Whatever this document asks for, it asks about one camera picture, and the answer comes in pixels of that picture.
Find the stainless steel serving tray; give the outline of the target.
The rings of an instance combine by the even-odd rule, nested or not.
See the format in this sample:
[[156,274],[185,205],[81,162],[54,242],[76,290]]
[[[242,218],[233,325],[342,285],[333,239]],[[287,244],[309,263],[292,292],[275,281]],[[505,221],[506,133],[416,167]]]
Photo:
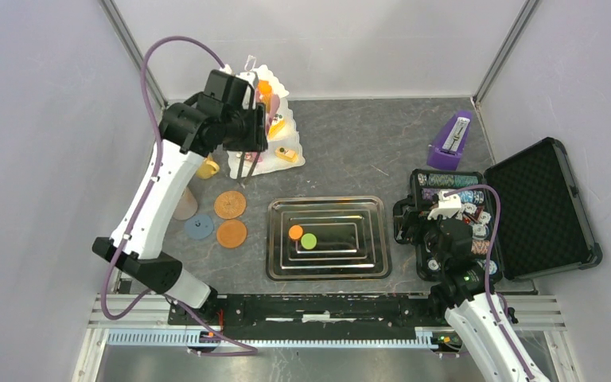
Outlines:
[[[267,276],[276,282],[384,279],[392,269],[385,208],[375,196],[279,198],[268,206]],[[301,225],[317,246],[288,230]]]

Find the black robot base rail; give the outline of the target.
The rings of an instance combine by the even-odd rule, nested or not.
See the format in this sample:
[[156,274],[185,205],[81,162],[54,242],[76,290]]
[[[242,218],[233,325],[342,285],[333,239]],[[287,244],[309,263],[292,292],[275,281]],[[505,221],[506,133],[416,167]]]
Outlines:
[[447,325],[420,294],[222,294],[197,313],[236,340],[410,340]]

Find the round wooden coaster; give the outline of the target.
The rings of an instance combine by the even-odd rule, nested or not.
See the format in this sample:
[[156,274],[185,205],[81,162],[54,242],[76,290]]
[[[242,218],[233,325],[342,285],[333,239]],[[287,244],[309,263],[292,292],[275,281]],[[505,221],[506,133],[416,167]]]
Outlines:
[[237,248],[247,238],[247,227],[240,220],[226,220],[218,227],[216,238],[223,248]]

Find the black poker chip case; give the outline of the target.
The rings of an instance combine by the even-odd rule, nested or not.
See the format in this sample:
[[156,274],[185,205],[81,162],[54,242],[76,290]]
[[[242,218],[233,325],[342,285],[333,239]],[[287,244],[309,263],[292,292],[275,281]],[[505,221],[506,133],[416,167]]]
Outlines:
[[[439,191],[454,190],[428,185],[430,173],[479,178],[476,185],[456,189],[462,208],[455,217],[472,227],[472,251],[479,263],[491,257],[493,282],[585,270],[602,261],[601,246],[559,140],[545,138],[483,173],[413,170],[407,197],[428,211]],[[417,265],[421,279],[437,281],[438,269]]]

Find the woven rattan coaster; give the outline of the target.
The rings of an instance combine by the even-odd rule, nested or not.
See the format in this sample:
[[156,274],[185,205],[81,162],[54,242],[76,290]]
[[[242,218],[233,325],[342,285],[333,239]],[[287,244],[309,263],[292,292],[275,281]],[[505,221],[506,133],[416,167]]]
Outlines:
[[246,197],[239,191],[230,190],[221,193],[214,202],[216,215],[225,220],[241,216],[247,207]]

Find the purple metronome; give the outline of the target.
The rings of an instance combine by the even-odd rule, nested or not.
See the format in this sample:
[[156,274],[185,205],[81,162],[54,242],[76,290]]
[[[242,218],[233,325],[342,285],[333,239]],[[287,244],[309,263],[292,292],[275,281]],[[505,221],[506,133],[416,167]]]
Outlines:
[[460,110],[448,120],[428,146],[428,166],[447,171],[458,168],[472,119],[471,111]]

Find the pink tall mug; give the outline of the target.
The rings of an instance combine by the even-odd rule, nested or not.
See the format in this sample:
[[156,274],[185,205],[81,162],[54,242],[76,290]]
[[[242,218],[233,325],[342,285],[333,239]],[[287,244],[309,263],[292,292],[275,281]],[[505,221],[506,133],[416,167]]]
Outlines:
[[173,212],[173,219],[184,221],[196,215],[198,210],[197,199],[189,187],[185,187],[180,200]]

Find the yellow layered cake slice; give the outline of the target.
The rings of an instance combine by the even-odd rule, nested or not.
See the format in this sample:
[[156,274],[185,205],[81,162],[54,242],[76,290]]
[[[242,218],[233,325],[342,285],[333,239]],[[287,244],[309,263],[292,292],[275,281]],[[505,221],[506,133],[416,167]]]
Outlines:
[[298,152],[296,150],[285,148],[284,146],[277,148],[275,155],[277,158],[285,162],[295,163],[298,161]]

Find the small round orange biscuit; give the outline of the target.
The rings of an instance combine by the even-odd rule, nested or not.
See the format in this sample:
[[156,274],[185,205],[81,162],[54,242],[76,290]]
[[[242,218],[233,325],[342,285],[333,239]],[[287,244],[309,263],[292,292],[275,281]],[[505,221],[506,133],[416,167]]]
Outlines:
[[291,240],[298,241],[304,235],[304,229],[301,225],[295,224],[288,230],[288,236]]

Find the pink cake slice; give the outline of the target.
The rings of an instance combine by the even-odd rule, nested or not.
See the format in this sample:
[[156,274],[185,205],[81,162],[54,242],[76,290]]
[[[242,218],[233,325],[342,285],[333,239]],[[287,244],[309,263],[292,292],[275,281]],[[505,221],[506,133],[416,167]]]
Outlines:
[[247,159],[250,162],[261,162],[263,160],[262,155],[263,155],[262,153],[253,153],[253,152],[250,152],[250,153],[247,154]]

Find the orange fish cookie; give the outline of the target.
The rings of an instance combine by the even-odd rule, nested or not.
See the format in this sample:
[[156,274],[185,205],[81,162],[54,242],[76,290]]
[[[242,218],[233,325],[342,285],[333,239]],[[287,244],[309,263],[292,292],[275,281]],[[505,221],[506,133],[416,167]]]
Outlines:
[[266,113],[269,114],[271,110],[272,97],[274,95],[272,86],[267,80],[260,80],[257,91],[259,94],[259,101],[265,105]]

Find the white three-tier dessert stand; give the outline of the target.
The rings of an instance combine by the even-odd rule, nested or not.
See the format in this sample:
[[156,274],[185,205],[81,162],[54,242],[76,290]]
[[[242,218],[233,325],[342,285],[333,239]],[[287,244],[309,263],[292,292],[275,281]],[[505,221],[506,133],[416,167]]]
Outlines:
[[[274,93],[271,102],[271,110],[270,113],[267,114],[267,131],[275,114],[282,114],[286,120],[286,125],[275,139],[269,140],[267,138],[268,148],[262,152],[263,160],[258,162],[253,176],[303,166],[305,165],[306,160],[304,158],[302,145],[300,143],[300,136],[297,130],[297,124],[294,120],[294,114],[290,109],[287,100],[289,92],[280,82],[279,78],[266,65],[262,64],[258,66],[256,62],[256,57],[252,55],[248,56],[243,71],[238,72],[236,75],[248,80],[250,84],[255,86],[256,91],[259,81],[267,80],[272,86]],[[295,163],[289,163],[277,158],[275,151],[280,146],[296,150],[298,152],[298,161]],[[237,154],[239,153],[241,152],[230,151],[228,153],[228,175],[232,179],[236,179],[239,162]]]

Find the green patterned chip roll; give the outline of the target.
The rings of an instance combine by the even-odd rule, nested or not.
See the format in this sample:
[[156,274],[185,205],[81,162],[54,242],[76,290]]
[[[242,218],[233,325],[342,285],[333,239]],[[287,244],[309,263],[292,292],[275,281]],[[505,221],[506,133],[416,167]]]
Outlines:
[[438,188],[460,189],[479,183],[479,178],[472,175],[430,173],[427,184]]

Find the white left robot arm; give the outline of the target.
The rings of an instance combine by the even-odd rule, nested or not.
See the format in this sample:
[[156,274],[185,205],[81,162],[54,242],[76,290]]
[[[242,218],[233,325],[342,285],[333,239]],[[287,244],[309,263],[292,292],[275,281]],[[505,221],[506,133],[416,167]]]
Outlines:
[[165,231],[189,181],[218,146],[234,152],[267,149],[267,110],[255,94],[258,84],[253,72],[213,70],[203,91],[166,108],[126,215],[110,236],[92,245],[112,266],[187,305],[189,316],[203,325],[218,314],[217,301],[209,297],[213,289],[164,253]]

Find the yellow kiwi topped cake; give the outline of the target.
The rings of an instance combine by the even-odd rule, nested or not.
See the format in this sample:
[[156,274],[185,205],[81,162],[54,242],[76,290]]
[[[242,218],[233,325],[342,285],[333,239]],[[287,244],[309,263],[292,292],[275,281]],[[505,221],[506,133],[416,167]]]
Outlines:
[[267,137],[269,140],[275,139],[281,132],[283,127],[286,125],[286,120],[282,114],[275,114],[272,119],[271,125],[267,131]]

